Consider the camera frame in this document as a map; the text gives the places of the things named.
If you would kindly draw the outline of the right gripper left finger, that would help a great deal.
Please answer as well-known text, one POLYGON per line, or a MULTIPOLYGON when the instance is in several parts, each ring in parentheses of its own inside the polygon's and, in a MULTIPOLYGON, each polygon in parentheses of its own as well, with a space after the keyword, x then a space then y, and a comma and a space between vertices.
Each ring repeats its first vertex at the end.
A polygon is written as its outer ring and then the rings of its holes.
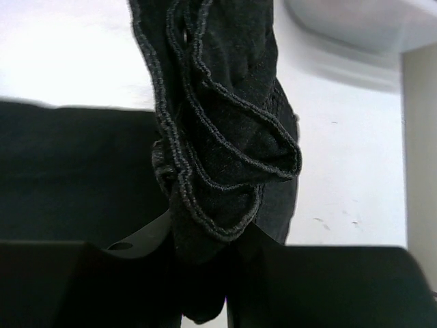
POLYGON ((112 244, 106 252, 123 259, 138 259, 155 252, 167 239, 171 229, 169 211, 133 234, 112 244))

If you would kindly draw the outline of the black trousers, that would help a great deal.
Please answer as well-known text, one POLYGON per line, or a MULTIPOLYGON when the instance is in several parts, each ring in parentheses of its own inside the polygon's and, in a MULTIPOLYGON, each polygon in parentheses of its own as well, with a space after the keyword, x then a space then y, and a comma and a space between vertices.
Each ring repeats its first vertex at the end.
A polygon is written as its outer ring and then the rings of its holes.
POLYGON ((1 238, 124 238, 171 213, 188 288, 137 327, 205 323, 224 302, 219 255, 249 223, 284 243, 301 154, 277 78, 271 1, 130 1, 155 110, 1 102, 1 238))

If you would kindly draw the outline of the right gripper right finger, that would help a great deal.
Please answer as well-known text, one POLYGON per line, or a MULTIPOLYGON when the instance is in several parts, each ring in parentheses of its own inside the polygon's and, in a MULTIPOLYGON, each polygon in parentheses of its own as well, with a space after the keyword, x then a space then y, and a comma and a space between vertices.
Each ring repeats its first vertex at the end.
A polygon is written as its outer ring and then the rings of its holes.
POLYGON ((237 249, 258 249, 264 246, 282 247, 283 244, 276 242, 255 223, 250 223, 235 241, 237 249))

